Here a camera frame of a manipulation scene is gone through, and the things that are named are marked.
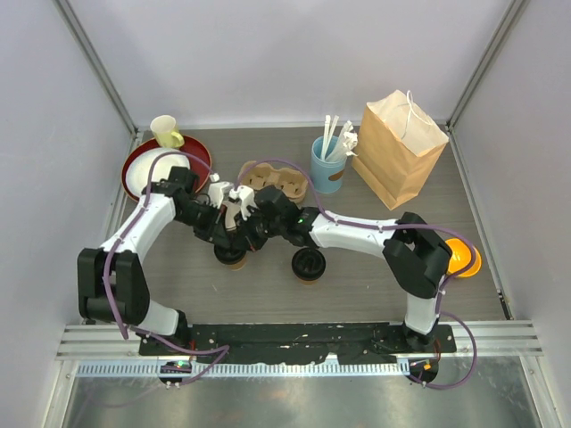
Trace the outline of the black lid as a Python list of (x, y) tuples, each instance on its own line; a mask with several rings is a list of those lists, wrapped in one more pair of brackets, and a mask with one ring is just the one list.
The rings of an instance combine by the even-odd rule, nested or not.
[(227, 249), (218, 245), (213, 247), (215, 258), (226, 266), (234, 266), (242, 262), (246, 256), (246, 251)]
[(291, 266), (298, 279), (305, 282), (314, 282), (319, 280), (325, 273), (327, 262), (319, 250), (301, 248), (293, 255)]

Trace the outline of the paper cup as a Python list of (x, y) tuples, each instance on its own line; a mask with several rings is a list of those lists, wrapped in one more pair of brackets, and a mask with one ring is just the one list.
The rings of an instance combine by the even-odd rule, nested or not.
[(300, 283), (304, 284), (304, 285), (314, 285), (318, 282), (318, 279), (304, 279), (304, 278), (298, 278), (298, 280), (300, 281)]
[(235, 264), (227, 265), (227, 268), (230, 269), (231, 271), (238, 271), (238, 270), (242, 269), (245, 264), (246, 264), (246, 260), (242, 259), (241, 261), (239, 261)]

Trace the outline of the brown paper bag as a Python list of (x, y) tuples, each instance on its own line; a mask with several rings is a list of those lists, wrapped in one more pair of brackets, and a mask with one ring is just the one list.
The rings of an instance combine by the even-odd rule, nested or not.
[(418, 196), (448, 143), (411, 91), (396, 90), (366, 104), (352, 167), (393, 210)]

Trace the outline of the stack of paper cups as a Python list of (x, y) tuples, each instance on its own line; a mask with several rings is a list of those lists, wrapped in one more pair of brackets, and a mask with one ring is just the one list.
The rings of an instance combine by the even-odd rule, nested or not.
[(230, 231), (236, 230), (236, 215), (241, 214), (240, 206), (234, 203), (225, 202), (224, 207), (225, 210), (225, 217), (224, 217), (224, 225), (225, 229)]

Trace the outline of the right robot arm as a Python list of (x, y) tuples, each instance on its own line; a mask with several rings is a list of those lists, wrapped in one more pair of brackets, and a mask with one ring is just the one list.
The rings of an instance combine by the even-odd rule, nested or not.
[(421, 352), (434, 343), (438, 295), (451, 249), (420, 216), (407, 212), (399, 219), (371, 220), (300, 208), (273, 185), (258, 192), (240, 185), (229, 191), (228, 199), (239, 205), (243, 225), (251, 226), (256, 237), (280, 236), (297, 247), (338, 248), (383, 259), (407, 293), (404, 344)]

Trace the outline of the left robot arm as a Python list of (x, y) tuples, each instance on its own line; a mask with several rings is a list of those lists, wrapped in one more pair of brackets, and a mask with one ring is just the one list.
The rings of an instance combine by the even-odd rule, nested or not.
[(83, 318), (114, 322), (125, 337), (129, 327), (139, 334), (160, 335), (160, 346), (172, 356), (188, 349), (190, 328), (185, 313), (152, 300), (143, 261), (170, 222), (197, 228), (221, 218), (221, 203), (233, 184), (216, 174), (211, 177), (213, 201), (200, 203), (194, 197), (197, 175), (189, 168), (171, 168), (168, 177), (144, 186), (136, 210), (111, 238), (80, 252), (78, 295)]

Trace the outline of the cardboard cup carrier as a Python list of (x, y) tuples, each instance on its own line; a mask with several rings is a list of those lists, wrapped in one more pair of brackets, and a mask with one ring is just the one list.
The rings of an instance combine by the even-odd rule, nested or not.
[(267, 162), (256, 164), (254, 160), (243, 165), (238, 181), (241, 185), (250, 186), (254, 191), (273, 185), (295, 203), (304, 200), (309, 187), (308, 179), (298, 170), (287, 167), (274, 168)]

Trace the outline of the red round tray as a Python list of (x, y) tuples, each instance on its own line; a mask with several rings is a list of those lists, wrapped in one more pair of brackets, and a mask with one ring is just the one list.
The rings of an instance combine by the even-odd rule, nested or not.
[[(195, 157), (199, 158), (201, 161), (204, 161), (210, 167), (211, 154), (206, 148), (206, 146), (191, 136), (184, 136), (184, 138), (185, 138), (185, 144), (180, 148), (180, 151), (194, 155)], [(155, 141), (155, 139), (151, 138), (146, 142), (141, 143), (127, 157), (126, 161), (123, 164), (121, 171), (121, 184), (123, 190), (130, 199), (136, 202), (139, 199), (139, 195), (141, 194), (143, 186), (146, 185), (146, 179), (148, 175), (148, 172), (146, 171), (144, 173), (144, 176), (138, 179), (136, 183), (135, 179), (136, 173), (134, 171), (134, 167), (135, 164), (137, 163), (137, 159), (140, 158), (141, 156), (145, 156), (146, 152), (157, 151), (159, 148), (160, 146)], [(198, 180), (194, 185), (194, 190), (196, 192), (200, 191), (208, 182), (209, 170), (197, 160), (189, 160), (184, 156), (173, 156), (171, 158), (173, 158), (178, 163), (186, 161), (187, 163), (190, 164), (192, 171), (198, 176)]]

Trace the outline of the blue straw holder cup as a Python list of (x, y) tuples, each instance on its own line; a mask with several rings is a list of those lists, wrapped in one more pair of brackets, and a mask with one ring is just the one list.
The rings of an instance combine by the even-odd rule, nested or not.
[(311, 147), (310, 179), (318, 193), (329, 194), (341, 188), (347, 158), (335, 162), (322, 160), (319, 155), (323, 139), (323, 136), (318, 137)]

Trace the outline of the white paper plate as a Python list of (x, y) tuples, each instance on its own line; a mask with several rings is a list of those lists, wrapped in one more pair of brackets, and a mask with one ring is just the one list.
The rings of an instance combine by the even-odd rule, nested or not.
[[(148, 183), (148, 174), (153, 161), (160, 155), (171, 152), (167, 148), (155, 148), (136, 156), (128, 166), (125, 183), (127, 190), (138, 200)], [(184, 155), (168, 155), (162, 157), (153, 169), (152, 181), (159, 182), (161, 179), (169, 177), (172, 167), (190, 168), (189, 160)]]

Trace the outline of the yellow mug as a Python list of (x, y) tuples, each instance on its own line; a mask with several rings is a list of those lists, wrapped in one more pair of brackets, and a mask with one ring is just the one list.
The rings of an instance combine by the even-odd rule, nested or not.
[(161, 115), (154, 118), (151, 121), (150, 129), (160, 147), (179, 149), (185, 143), (185, 138), (178, 130), (176, 119), (170, 115)]

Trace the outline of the orange bowl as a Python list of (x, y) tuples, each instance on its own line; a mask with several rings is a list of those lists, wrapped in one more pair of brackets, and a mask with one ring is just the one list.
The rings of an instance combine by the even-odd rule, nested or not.
[[(472, 255), (468, 246), (458, 238), (449, 238), (445, 241), (452, 251), (447, 274), (451, 275), (465, 268), (472, 260)], [(459, 274), (459, 278), (469, 278), (475, 276), (482, 266), (482, 257), (478, 249), (475, 249), (476, 260), (470, 269)]]

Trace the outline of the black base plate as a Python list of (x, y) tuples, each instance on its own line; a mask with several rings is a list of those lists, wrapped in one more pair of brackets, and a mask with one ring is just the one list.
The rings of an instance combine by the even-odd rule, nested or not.
[(450, 325), (437, 325), (426, 339), (401, 324), (194, 324), (179, 327), (167, 341), (201, 355), (210, 363), (227, 345), (223, 364), (321, 364), (330, 354), (342, 365), (394, 362), (398, 354), (451, 354), (457, 350)]

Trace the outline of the aluminium front rail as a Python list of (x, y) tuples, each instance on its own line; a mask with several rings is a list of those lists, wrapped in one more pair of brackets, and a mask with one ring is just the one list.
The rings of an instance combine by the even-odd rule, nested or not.
[(352, 377), (435, 373), (436, 364), (457, 358), (469, 367), (484, 358), (527, 358), (543, 354), (529, 321), (445, 322), (453, 331), (457, 350), (451, 354), (398, 354), (394, 362), (342, 365), (330, 354), (321, 364), (252, 365), (200, 363), (197, 356), (144, 340), (136, 334), (123, 340), (111, 325), (72, 325), (65, 328), (57, 358), (77, 362), (77, 377), (159, 377), (172, 382), (203, 373), (206, 378)]

